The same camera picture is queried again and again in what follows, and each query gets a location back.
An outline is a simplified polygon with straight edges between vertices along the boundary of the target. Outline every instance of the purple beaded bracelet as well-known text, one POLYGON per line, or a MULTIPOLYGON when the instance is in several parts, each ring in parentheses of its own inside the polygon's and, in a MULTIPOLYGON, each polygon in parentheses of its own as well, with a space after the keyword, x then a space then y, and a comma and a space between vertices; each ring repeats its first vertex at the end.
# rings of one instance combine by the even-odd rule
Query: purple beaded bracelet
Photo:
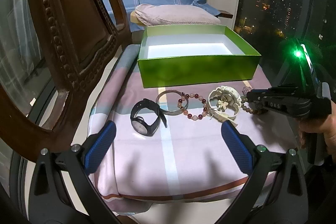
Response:
POLYGON ((203 104, 203 112, 202 114, 199 114, 198 116, 196 115, 192 115, 190 113, 188 113, 187 110, 183 111, 183 114, 186 115, 188 117, 188 119, 192 119, 194 121, 197 121, 197 120, 202 120, 203 117, 205 117, 207 115, 207 101, 203 98, 203 96, 200 96, 198 95, 197 93, 194 94, 194 93, 191 93, 190 95, 189 94, 184 94, 182 92, 182 96, 181 96, 181 99, 178 100, 178 103, 177 103, 177 107, 181 108, 182 107, 182 102, 186 99, 186 98, 196 98, 198 100, 200 100, 203 104))

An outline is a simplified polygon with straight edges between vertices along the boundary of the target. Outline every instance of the metal bolt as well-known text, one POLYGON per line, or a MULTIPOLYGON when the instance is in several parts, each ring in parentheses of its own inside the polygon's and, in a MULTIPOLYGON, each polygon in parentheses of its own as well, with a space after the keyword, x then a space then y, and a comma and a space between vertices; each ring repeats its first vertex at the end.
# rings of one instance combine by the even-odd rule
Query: metal bolt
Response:
POLYGON ((293 148, 291 148, 291 149, 289 150, 289 154, 292 155, 292 156, 295 156, 295 155, 296 155, 296 150, 293 149, 293 148))
POLYGON ((265 152, 265 151, 266 151, 266 147, 263 146, 262 144, 260 144, 260 145, 257 145, 257 150, 258 150, 259 152, 265 152))
POLYGON ((45 155, 46 153, 48 153, 48 149, 43 148, 43 149, 41 150, 41 154, 42 154, 42 155, 45 155))
POLYGON ((80 148, 81 146, 79 144, 74 144, 73 146, 71 146, 71 151, 77 152, 80 150, 80 148))

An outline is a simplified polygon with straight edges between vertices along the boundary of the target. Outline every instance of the person's arm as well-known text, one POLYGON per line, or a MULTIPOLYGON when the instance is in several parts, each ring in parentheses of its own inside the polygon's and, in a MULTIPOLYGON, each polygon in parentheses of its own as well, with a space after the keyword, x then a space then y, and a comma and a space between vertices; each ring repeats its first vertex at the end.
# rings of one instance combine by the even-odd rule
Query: person's arm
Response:
POLYGON ((327 118, 299 121, 299 133, 302 147, 305 146, 305 135, 302 132, 323 134, 328 154, 336 163, 336 104, 333 101, 331 101, 331 108, 332 113, 327 118))

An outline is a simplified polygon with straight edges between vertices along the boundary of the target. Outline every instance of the wooden chair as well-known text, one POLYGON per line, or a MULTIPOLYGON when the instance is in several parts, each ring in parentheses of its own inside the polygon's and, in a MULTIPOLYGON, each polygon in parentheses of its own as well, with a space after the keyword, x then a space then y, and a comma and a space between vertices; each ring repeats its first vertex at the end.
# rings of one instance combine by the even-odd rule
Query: wooden chair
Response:
POLYGON ((30 122, 0 86, 0 137, 22 157, 69 148, 107 63, 131 43, 122 0, 110 0, 112 23, 102 0, 28 0, 34 27, 58 97, 42 127, 30 122))

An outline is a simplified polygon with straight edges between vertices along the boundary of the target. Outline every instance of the glowing green led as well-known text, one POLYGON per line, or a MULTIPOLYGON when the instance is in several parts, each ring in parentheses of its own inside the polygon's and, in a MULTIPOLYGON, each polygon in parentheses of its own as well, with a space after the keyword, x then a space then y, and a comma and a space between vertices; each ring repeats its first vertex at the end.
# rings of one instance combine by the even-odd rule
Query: glowing green led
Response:
POLYGON ((303 56, 302 52, 299 51, 299 50, 295 50, 295 51, 294 51, 294 55, 295 55, 296 57, 298 57, 298 58, 301 58, 301 57, 303 56))

